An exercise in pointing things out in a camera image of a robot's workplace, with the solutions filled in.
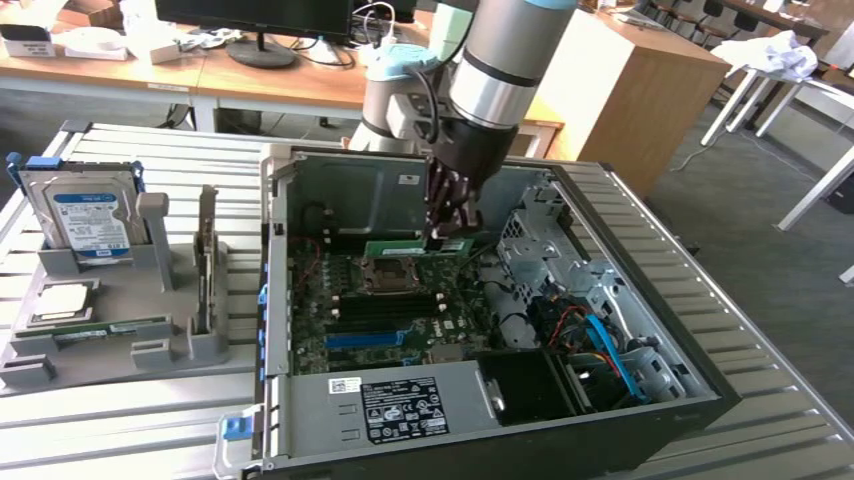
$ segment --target crumpled paper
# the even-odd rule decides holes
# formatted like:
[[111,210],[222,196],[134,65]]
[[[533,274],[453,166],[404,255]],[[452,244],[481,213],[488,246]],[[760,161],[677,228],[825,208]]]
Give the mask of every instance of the crumpled paper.
[[749,67],[800,81],[813,74],[819,66],[816,52],[799,43],[792,30],[780,32],[773,37],[725,41],[712,53],[733,65],[728,76]]

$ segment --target metal grate table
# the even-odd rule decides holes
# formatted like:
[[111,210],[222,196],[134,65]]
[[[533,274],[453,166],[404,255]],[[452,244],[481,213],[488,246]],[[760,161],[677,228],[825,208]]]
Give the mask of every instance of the metal grate table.
[[[95,124],[61,132],[46,155],[146,166],[170,195],[173,243],[189,243],[202,185],[218,195],[229,258],[231,359],[197,370],[0,399],[0,478],[213,478],[217,421],[253,402],[261,264],[258,157],[263,137]],[[334,146],[321,142],[299,142]],[[570,164],[573,179],[744,396],[702,433],[621,479],[854,479],[854,436],[744,312],[620,179]],[[585,233],[582,243],[598,247]],[[17,193],[0,213],[0,345],[38,265],[43,235]]]

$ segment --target blue hard drive label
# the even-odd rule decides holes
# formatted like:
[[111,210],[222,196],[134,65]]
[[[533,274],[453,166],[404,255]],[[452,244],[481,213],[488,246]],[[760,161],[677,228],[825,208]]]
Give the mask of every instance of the blue hard drive label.
[[123,212],[113,193],[59,193],[54,201],[73,250],[93,258],[130,252],[131,242],[119,218]]

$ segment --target power supply label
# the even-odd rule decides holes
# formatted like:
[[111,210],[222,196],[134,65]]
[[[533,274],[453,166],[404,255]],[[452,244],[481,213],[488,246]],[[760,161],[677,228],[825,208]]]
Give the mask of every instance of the power supply label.
[[115,257],[130,248],[125,223],[114,215],[119,200],[113,193],[54,195],[71,248],[87,257]]
[[450,433],[436,377],[364,383],[362,407],[376,445]]

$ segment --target computer monitor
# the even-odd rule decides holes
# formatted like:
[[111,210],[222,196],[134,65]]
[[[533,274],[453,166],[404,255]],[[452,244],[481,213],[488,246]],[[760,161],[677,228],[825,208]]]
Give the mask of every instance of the computer monitor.
[[169,22],[297,37],[350,38],[354,0],[157,0]]
[[297,55],[265,41],[265,33],[323,37],[335,43],[350,39],[354,0],[157,0],[158,17],[170,22],[258,32],[257,41],[229,45],[229,55],[258,68],[283,68]]

